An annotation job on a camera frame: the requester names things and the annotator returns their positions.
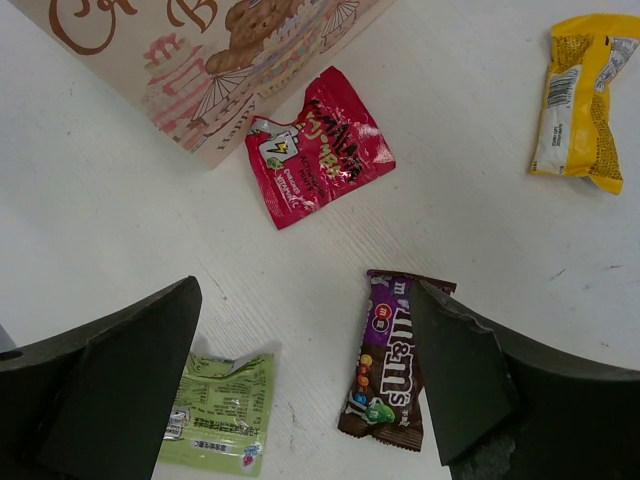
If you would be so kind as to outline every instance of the green candy packet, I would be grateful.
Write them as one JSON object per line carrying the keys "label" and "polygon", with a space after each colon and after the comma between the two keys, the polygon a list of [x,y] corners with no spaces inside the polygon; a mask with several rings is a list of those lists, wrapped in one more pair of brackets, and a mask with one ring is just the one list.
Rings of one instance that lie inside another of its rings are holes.
{"label": "green candy packet", "polygon": [[190,353],[158,461],[260,475],[274,377],[272,353],[237,361]]}

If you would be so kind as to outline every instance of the cake illustration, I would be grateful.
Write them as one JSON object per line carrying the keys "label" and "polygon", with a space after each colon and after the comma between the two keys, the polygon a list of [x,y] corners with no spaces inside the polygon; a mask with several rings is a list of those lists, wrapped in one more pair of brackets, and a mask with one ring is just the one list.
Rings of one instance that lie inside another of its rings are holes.
{"label": "cake illustration", "polygon": [[207,73],[216,46],[193,46],[175,33],[154,41],[143,57],[151,80],[143,109],[158,129],[190,152],[233,119],[251,93],[251,70]]}
{"label": "cake illustration", "polygon": [[360,2],[341,0],[336,4],[322,31],[323,52],[333,47],[353,27],[358,19],[358,7]]}
{"label": "cake illustration", "polygon": [[259,71],[256,93],[261,99],[284,88],[319,52],[327,5],[327,0],[306,0],[295,17],[264,41],[264,50],[254,62]]}

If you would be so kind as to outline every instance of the brown m&m's packet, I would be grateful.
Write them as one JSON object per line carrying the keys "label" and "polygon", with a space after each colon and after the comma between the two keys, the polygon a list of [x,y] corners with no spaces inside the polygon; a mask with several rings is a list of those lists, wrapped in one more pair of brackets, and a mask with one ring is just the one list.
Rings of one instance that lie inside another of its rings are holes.
{"label": "brown m&m's packet", "polygon": [[413,341],[409,292],[419,281],[449,295],[456,285],[400,272],[372,270],[368,276],[367,324],[338,429],[419,452],[423,428],[418,395],[423,381]]}

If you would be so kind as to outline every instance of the brown lettering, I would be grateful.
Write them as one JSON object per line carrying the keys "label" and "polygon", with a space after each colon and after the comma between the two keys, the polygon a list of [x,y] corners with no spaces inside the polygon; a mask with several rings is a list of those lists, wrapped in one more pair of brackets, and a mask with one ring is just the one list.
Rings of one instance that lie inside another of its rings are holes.
{"label": "brown lettering", "polygon": [[[80,1],[82,6],[74,15],[78,18],[84,18],[91,12],[91,4],[89,0]],[[49,23],[51,24],[51,30],[78,55],[96,55],[109,46],[116,33],[116,7],[120,7],[127,15],[135,15],[138,13],[138,11],[131,6],[129,0],[97,0],[96,5],[98,9],[111,14],[111,29],[109,30],[107,39],[101,45],[97,47],[83,47],[73,40],[64,30],[58,13],[59,3],[60,0],[51,0],[51,4],[49,5]]]}
{"label": "brown lettering", "polygon": [[[215,0],[198,0],[195,6],[190,7],[187,5],[186,0],[169,0],[167,3],[167,17],[174,27],[184,26],[184,22],[179,20],[173,13],[173,3],[176,3],[178,7],[192,20],[196,25],[200,27],[200,31],[204,33],[213,23],[218,14],[218,5]],[[207,8],[209,15],[206,18],[202,18],[196,12],[199,9]]]}

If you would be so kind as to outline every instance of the candy package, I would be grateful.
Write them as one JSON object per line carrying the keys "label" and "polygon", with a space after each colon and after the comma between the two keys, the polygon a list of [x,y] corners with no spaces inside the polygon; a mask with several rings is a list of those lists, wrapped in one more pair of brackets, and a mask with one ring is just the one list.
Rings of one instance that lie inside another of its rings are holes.
{"label": "candy package", "polygon": [[273,400],[275,355],[189,355],[158,461],[257,477]]}
{"label": "candy package", "polygon": [[619,194],[624,180],[609,129],[609,85],[640,44],[640,18],[587,15],[551,29],[552,61],[532,173],[589,176]]}
{"label": "candy package", "polygon": [[456,285],[399,272],[370,271],[371,296],[353,384],[338,429],[357,438],[373,438],[419,452],[423,387],[413,342],[409,293],[427,281],[451,295]]}
{"label": "candy package", "polygon": [[255,117],[246,145],[278,229],[396,166],[375,120],[333,67],[311,83],[295,122]]}

